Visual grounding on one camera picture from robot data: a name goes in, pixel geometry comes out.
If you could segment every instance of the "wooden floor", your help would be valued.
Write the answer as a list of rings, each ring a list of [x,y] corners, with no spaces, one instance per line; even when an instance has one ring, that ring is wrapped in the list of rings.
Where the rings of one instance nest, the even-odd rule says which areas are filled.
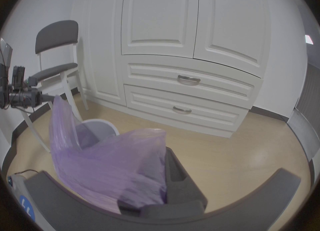
[[[167,146],[208,199],[206,212],[237,201],[260,186],[278,168],[284,168],[300,177],[301,183],[288,207],[269,229],[278,230],[295,213],[310,190],[306,156],[283,121],[248,113],[239,129],[228,139],[162,125],[90,101],[89,111],[86,111],[79,95],[75,96],[75,101],[84,120],[108,120],[120,133],[146,127],[166,130]],[[34,122],[48,144],[50,116],[51,111]],[[8,175],[25,169],[45,170],[58,180],[50,153],[29,129],[17,139],[17,155]]]

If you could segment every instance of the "trash bag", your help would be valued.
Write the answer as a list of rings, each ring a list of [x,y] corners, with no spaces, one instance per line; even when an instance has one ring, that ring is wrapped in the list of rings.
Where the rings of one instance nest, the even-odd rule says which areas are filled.
[[[53,106],[51,156],[66,186],[116,213],[120,213],[118,200],[136,208],[165,203],[164,130],[132,130],[99,141],[74,117],[68,102],[56,96]]]

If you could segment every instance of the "drawer handle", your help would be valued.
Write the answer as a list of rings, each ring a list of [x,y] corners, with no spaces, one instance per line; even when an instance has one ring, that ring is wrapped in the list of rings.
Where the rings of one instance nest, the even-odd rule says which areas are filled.
[[[177,111],[180,111],[180,112],[184,112],[184,113],[191,113],[191,109],[190,110],[183,110],[183,109],[177,108],[175,106],[174,106],[174,110],[177,110]]]
[[[195,81],[195,82],[200,82],[201,81],[198,78],[191,78],[191,77],[182,76],[182,75],[178,75],[178,79],[183,79],[183,80],[188,80],[188,81]]]

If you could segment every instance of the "chair seat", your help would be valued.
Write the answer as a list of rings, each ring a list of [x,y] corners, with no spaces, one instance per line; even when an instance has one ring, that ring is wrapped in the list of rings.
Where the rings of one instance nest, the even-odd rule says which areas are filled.
[[[47,78],[53,77],[59,73],[62,73],[64,71],[67,71],[67,70],[70,70],[70,69],[73,69],[76,67],[78,67],[78,64],[76,64],[76,63],[58,65],[58,66],[54,66],[52,68],[42,70],[42,71],[32,75],[32,77],[37,78],[38,82],[40,82],[40,81],[43,81]]]

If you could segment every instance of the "chair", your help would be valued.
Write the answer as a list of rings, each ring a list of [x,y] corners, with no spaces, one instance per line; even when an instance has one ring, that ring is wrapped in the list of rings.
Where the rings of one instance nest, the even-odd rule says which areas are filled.
[[[73,99],[69,84],[68,78],[71,76],[76,77],[78,91],[80,92],[83,104],[85,109],[88,110],[88,104],[86,102],[86,98],[81,86],[80,76],[78,71],[77,64],[77,43],[78,43],[78,23],[72,20],[59,21],[56,23],[52,23],[41,31],[39,31],[36,37],[35,44],[35,52],[39,58],[38,66],[40,72],[33,75],[36,77],[41,84],[41,87],[38,89],[42,91],[43,94],[47,94],[53,90],[63,88],[67,100],[72,107],[72,112],[74,116],[82,121],[78,108]],[[65,45],[73,45],[73,63],[58,65],[49,69],[42,70],[41,65],[41,53],[47,51],[49,49],[53,49],[60,46]],[[48,102],[50,108],[53,108],[52,102]],[[39,133],[35,130],[29,116],[25,112],[21,112],[26,124],[29,126],[34,136],[38,139],[41,145],[48,151],[48,147],[46,146],[44,140],[39,135]]]

